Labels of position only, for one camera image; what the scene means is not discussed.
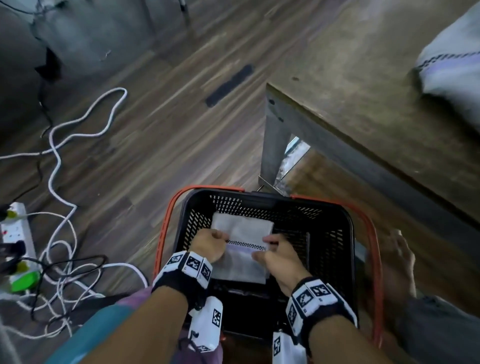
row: black and white wristband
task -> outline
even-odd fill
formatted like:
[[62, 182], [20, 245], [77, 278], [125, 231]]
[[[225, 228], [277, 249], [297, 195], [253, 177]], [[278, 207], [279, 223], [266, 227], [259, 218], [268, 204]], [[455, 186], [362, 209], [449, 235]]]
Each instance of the black and white wristband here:
[[171, 256], [153, 281], [152, 292], [168, 286], [187, 298], [188, 310], [200, 310], [205, 305], [207, 287], [212, 276], [210, 262], [194, 252], [178, 252]]
[[319, 278], [308, 277], [301, 280], [293, 290], [287, 304], [287, 318], [293, 335], [311, 355], [308, 338], [316, 323], [327, 317], [341, 315], [358, 328], [357, 316], [330, 285]]

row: red basket handle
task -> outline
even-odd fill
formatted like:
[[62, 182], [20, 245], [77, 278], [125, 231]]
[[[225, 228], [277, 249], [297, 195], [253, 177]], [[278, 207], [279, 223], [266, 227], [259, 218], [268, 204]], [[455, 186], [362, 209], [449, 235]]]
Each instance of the red basket handle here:
[[300, 194], [292, 194], [291, 198], [301, 198], [304, 200], [313, 200], [321, 202], [329, 202], [331, 204], [341, 205], [353, 210], [367, 227], [367, 234], [369, 240], [370, 253], [372, 255], [372, 273], [373, 273], [373, 299], [375, 302], [375, 312], [373, 313], [373, 330], [372, 341], [374, 345], [379, 348], [382, 345], [382, 329], [383, 329], [383, 317], [384, 317], [384, 291], [383, 291], [383, 273], [382, 273], [382, 261], [380, 260], [380, 247], [378, 245], [377, 231], [372, 219], [365, 214], [358, 206], [336, 200], [324, 200], [321, 198], [315, 198], [310, 196], [304, 196]]
[[167, 236], [168, 224], [170, 223], [170, 218], [172, 217], [173, 207], [175, 207], [175, 203], [181, 195], [183, 195], [185, 192], [189, 190], [194, 190], [198, 188], [215, 188], [217, 190], [245, 192], [245, 189], [241, 187], [232, 187], [232, 186], [225, 187], [225, 186], [202, 185], [202, 184], [192, 184], [190, 186], [183, 187], [181, 190], [179, 190], [168, 203], [167, 211], [163, 219], [162, 230], [160, 231], [160, 238], [158, 239], [158, 246], [157, 246], [156, 255], [155, 255], [155, 266], [153, 271], [154, 277], [156, 277], [157, 274], [160, 273], [160, 268], [162, 265], [163, 246], [165, 245], [165, 238]]

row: electrical outlet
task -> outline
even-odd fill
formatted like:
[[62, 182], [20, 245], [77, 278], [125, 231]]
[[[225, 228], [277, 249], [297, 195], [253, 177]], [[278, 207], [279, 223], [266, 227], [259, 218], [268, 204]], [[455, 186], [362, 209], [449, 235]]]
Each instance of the electrical outlet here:
[[[0, 223], [1, 236], [4, 244], [13, 244], [19, 240], [25, 243], [25, 255], [36, 259], [35, 247], [33, 245], [32, 232], [26, 216], [25, 205], [14, 202], [10, 205], [9, 211], [16, 217], [6, 218]], [[13, 292], [24, 291], [31, 288], [38, 282], [38, 271], [40, 266], [31, 261], [22, 261], [19, 264], [19, 271], [9, 276]]]

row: black plastic basket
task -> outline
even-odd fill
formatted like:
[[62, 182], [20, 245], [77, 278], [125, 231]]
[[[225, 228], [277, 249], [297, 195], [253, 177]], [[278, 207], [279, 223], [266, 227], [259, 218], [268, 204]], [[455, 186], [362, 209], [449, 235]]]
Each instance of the black plastic basket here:
[[[174, 251], [188, 249], [198, 230], [210, 228], [215, 212], [272, 221], [273, 233], [284, 234], [306, 268], [357, 312], [353, 225], [342, 206], [277, 194], [194, 190], [183, 202]], [[286, 324], [287, 298], [273, 277], [266, 285], [213, 279], [209, 291], [224, 305], [224, 332], [271, 340], [274, 329]]]

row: shopping basket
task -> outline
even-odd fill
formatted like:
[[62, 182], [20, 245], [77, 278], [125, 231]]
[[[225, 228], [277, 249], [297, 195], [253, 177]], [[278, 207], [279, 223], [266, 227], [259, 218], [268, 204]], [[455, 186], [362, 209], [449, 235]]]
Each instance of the shopping basket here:
[[[350, 216], [339, 203], [306, 196], [284, 197], [222, 186], [188, 186], [181, 189], [170, 201], [163, 221], [156, 252], [155, 275], [161, 269], [163, 246], [173, 207], [188, 190], [193, 191], [182, 205], [174, 252], [187, 250], [198, 230], [210, 228], [215, 212], [266, 219], [274, 223], [273, 233], [284, 234], [292, 243], [305, 267], [314, 276], [330, 283], [357, 312], [354, 232]], [[380, 345], [383, 298], [376, 232], [365, 214], [354, 206], [348, 207], [359, 213], [369, 233], [375, 295], [373, 341]], [[216, 296], [224, 305], [223, 332], [271, 340], [275, 329], [279, 326], [288, 327], [284, 314], [287, 298], [273, 277], [265, 285], [213, 279], [209, 294]]]

